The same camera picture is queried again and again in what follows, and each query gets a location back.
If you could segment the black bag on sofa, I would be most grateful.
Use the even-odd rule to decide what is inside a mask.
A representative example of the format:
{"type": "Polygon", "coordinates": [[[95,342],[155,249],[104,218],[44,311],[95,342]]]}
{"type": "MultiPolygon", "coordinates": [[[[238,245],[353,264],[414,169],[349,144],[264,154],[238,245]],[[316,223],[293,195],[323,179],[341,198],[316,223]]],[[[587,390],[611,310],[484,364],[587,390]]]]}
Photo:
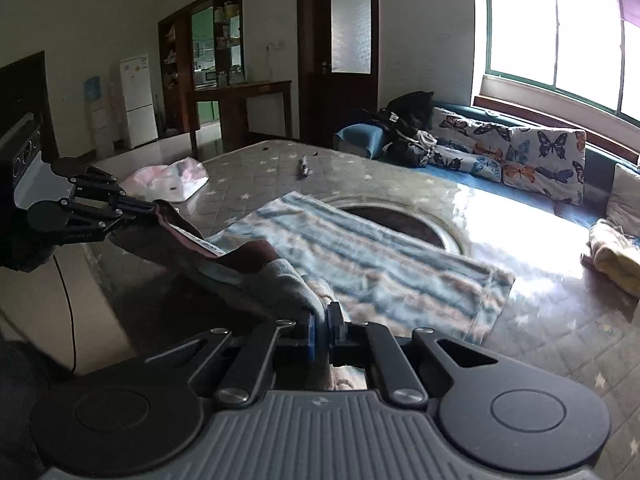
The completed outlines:
{"type": "Polygon", "coordinates": [[[433,92],[415,91],[391,100],[376,115],[385,133],[383,158],[399,166],[423,168],[437,141],[427,131],[433,114],[433,92]]]}

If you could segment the white refrigerator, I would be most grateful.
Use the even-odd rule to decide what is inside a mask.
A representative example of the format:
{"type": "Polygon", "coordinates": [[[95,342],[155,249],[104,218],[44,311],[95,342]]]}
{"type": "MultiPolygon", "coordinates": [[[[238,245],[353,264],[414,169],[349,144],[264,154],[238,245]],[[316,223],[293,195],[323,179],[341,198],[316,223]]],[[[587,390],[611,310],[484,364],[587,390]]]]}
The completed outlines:
{"type": "Polygon", "coordinates": [[[138,148],[157,139],[149,57],[122,60],[118,76],[124,113],[122,140],[126,148],[138,148]]]}

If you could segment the blue sofa bench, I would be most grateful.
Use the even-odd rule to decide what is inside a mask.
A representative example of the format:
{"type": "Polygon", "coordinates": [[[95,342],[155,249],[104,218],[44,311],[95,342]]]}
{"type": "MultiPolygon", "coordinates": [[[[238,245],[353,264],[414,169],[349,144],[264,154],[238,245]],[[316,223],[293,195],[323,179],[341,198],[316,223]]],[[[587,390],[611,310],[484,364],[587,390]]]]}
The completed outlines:
{"type": "Polygon", "coordinates": [[[581,128],[519,122],[481,108],[390,103],[337,131],[334,150],[387,162],[516,200],[589,226],[608,208],[629,160],[592,145],[581,128]]]}

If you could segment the butterfly print cushion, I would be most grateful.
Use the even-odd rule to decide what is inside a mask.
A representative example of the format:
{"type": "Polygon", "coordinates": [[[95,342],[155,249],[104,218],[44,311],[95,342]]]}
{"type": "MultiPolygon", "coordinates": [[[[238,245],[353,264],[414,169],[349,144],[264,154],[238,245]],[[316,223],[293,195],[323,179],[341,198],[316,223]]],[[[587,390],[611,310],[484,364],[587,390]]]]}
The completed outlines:
{"type": "Polygon", "coordinates": [[[569,128],[510,128],[503,183],[550,200],[582,206],[587,133],[569,128]]]}
{"type": "Polygon", "coordinates": [[[430,133],[437,141],[432,165],[492,182],[502,180],[502,162],[511,145],[510,128],[435,107],[430,133]]]}

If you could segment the folded cream yellow blanket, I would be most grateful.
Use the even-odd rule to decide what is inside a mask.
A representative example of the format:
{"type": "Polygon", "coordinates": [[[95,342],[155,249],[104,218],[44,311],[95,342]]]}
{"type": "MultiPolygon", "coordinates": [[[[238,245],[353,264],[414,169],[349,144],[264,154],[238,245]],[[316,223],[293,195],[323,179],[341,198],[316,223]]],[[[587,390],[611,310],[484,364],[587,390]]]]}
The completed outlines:
{"type": "Polygon", "coordinates": [[[604,274],[621,290],[640,297],[639,240],[627,235],[608,219],[599,219],[589,228],[582,264],[604,274]]]}

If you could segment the dark wooden shelf cabinet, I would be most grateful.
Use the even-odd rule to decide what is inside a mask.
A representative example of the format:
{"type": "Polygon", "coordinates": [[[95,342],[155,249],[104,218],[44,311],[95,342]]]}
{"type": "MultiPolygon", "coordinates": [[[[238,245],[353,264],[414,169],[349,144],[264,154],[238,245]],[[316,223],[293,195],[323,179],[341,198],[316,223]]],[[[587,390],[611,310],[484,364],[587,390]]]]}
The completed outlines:
{"type": "Polygon", "coordinates": [[[166,136],[187,133],[191,117],[218,122],[218,103],[190,105],[189,92],[244,77],[242,3],[195,0],[158,23],[166,136]]]}

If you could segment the pink white plastic bag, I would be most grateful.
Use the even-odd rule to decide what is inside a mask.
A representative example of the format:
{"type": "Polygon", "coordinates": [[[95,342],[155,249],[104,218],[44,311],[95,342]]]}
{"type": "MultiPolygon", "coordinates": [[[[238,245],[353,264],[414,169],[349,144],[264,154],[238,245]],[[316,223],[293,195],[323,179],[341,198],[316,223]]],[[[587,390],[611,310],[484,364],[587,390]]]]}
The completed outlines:
{"type": "Polygon", "coordinates": [[[182,203],[198,192],[209,180],[205,167],[186,157],[170,165],[147,166],[130,174],[120,187],[128,196],[154,202],[182,203]]]}

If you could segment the water dispenser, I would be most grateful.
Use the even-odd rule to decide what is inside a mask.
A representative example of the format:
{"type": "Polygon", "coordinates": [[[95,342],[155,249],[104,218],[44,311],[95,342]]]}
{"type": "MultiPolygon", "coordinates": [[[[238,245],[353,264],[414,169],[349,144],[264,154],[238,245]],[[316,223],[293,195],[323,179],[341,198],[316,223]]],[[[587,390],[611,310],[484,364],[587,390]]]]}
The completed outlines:
{"type": "Polygon", "coordinates": [[[84,100],[87,124],[92,135],[96,158],[110,158],[115,153],[113,123],[108,97],[102,89],[100,76],[84,82],[84,100]]]}

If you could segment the dark wooden desk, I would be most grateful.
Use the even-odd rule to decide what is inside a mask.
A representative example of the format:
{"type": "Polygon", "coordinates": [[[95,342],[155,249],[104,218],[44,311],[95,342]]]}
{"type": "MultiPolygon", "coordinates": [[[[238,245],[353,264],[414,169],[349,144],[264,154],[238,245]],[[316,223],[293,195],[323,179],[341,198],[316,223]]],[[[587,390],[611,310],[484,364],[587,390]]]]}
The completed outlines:
{"type": "Polygon", "coordinates": [[[189,138],[191,155],[198,159],[198,126],[195,125],[199,102],[217,102],[220,113],[220,133],[222,148],[232,152],[244,148],[255,135],[248,128],[247,100],[258,96],[280,94],[283,103],[284,136],[293,137],[292,119],[292,81],[257,81],[232,84],[227,87],[207,86],[186,92],[186,110],[188,111],[189,138]]]}

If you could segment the round black induction cooktop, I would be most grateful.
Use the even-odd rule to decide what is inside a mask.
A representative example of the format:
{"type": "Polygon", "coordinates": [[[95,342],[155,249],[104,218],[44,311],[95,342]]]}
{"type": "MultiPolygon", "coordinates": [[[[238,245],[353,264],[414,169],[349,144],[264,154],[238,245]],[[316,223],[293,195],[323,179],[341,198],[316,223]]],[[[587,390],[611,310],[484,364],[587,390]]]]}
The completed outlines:
{"type": "Polygon", "coordinates": [[[337,209],[412,236],[450,254],[470,256],[468,238],[452,223],[411,204],[370,196],[332,196],[324,200],[337,209]]]}

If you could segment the striped blue pink garment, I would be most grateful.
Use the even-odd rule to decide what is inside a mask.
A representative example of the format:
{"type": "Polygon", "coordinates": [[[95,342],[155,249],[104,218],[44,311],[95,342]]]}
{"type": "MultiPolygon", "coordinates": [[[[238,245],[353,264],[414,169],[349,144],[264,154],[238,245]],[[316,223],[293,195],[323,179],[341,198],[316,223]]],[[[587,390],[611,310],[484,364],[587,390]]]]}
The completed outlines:
{"type": "Polygon", "coordinates": [[[209,238],[159,200],[149,224],[119,229],[111,240],[256,307],[319,310],[335,300],[352,321],[382,323],[396,335],[430,326],[472,344],[491,332],[515,281],[297,192],[209,238]]]}

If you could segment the grey white pillow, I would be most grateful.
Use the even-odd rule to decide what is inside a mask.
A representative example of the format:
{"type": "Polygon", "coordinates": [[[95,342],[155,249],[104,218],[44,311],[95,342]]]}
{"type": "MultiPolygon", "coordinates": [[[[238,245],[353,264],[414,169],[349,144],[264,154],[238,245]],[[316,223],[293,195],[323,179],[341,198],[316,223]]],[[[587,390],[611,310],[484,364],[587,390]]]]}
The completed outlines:
{"type": "Polygon", "coordinates": [[[640,183],[639,174],[617,164],[606,218],[629,236],[640,236],[640,183]]]}

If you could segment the window with green frame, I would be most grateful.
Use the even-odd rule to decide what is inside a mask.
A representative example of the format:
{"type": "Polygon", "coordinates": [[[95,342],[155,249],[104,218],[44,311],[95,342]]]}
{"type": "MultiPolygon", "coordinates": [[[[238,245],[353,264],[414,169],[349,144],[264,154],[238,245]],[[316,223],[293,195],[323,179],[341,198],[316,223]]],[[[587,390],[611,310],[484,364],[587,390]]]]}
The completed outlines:
{"type": "Polygon", "coordinates": [[[487,70],[639,120],[639,0],[487,0],[487,70]]]}

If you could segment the dark wooden door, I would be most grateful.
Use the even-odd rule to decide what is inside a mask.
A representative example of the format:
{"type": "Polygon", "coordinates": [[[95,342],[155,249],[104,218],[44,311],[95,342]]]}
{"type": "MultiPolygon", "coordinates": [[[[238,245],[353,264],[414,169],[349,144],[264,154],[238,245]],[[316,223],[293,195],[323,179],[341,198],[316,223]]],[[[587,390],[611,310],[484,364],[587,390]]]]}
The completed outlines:
{"type": "Polygon", "coordinates": [[[378,108],[378,0],[297,0],[299,137],[328,148],[378,108]]]}

